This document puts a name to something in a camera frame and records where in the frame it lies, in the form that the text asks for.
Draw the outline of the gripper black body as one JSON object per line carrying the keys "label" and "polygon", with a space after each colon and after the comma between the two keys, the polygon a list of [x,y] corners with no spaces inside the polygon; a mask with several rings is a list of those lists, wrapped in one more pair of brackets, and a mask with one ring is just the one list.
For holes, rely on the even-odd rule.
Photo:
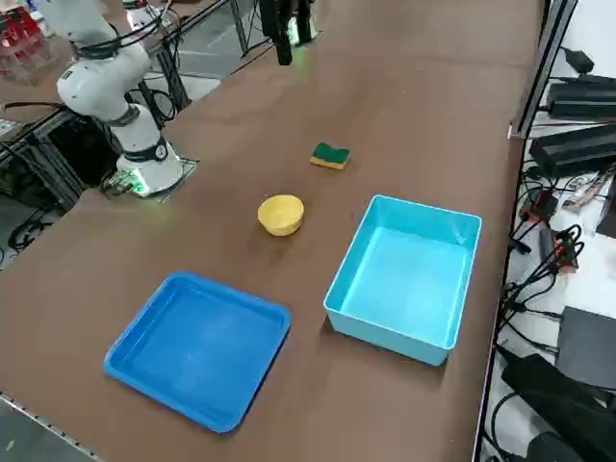
{"label": "gripper black body", "polygon": [[300,8],[311,9],[313,0],[260,0],[260,13],[296,13]]}

